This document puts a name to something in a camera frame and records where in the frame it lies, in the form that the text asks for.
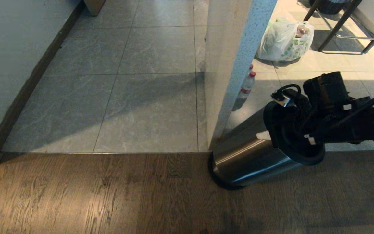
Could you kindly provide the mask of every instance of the bottle label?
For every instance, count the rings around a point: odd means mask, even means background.
[[[248,93],[251,92],[251,90],[250,90],[250,89],[244,89],[244,88],[242,88],[242,89],[240,90],[240,92],[243,92],[243,93],[248,94]]]

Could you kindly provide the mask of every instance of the beige tile floor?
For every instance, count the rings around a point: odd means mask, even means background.
[[[302,20],[308,11],[308,0],[278,0],[271,21],[285,17],[289,21]],[[340,16],[328,15],[329,23],[334,26]],[[366,54],[361,54],[368,40],[350,40],[334,38],[323,52],[316,51],[330,30],[319,15],[313,15],[309,22],[315,27],[315,37],[310,49],[297,62],[269,62],[253,60],[256,72],[254,89],[243,107],[232,112],[226,127],[228,132],[249,116],[254,114],[267,102],[270,94],[278,87],[290,83],[302,84],[305,80],[322,73],[341,71],[344,83],[354,98],[374,96],[374,47]],[[355,21],[349,19],[341,28],[346,35],[366,36]],[[328,151],[373,150],[374,142],[363,142],[360,145],[328,144]]]
[[[3,151],[207,151],[208,5],[107,0],[97,17],[85,10]]]

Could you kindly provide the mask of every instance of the white pillar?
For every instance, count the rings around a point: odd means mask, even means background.
[[[275,4],[276,0],[210,0],[205,52],[210,148],[227,124]]]

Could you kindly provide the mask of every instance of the white plastic bag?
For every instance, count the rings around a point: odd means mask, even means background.
[[[302,33],[298,32],[301,28],[304,29]],[[256,56],[274,62],[293,61],[310,49],[313,38],[314,27],[309,22],[278,18],[266,29]]]

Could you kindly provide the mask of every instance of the water bottle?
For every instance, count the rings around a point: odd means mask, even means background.
[[[235,105],[233,105],[232,111],[237,111],[240,109],[243,104],[245,103],[246,99],[249,97],[251,93],[252,87],[255,83],[255,75],[254,71],[251,71],[245,78],[245,81],[242,84],[242,88],[239,92],[238,98],[236,99]]]

